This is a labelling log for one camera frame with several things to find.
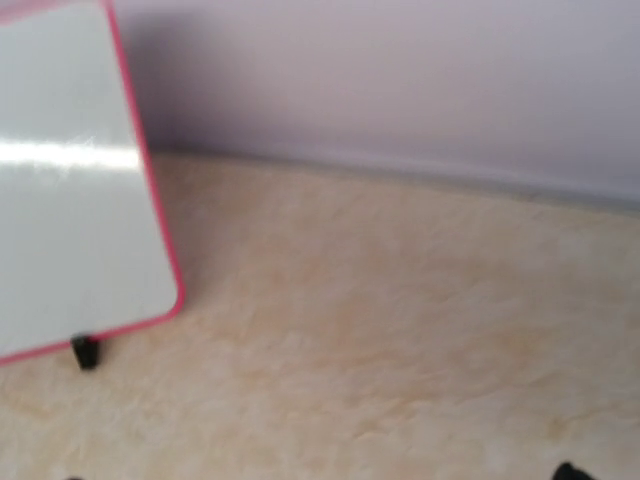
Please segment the pink framed whiteboard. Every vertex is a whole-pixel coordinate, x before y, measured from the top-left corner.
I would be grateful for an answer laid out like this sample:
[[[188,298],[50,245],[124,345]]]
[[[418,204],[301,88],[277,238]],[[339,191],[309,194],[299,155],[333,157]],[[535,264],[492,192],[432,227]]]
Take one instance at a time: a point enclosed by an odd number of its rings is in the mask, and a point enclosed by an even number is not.
[[[185,297],[113,5],[1,10],[1,360],[174,317]]]

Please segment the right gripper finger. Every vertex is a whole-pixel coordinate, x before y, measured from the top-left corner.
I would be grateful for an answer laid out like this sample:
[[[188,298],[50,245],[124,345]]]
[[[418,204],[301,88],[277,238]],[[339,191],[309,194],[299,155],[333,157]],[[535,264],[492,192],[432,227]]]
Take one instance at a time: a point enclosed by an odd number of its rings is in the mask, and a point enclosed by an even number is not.
[[[570,462],[561,463],[554,471],[552,480],[596,480],[584,470],[575,467]]]

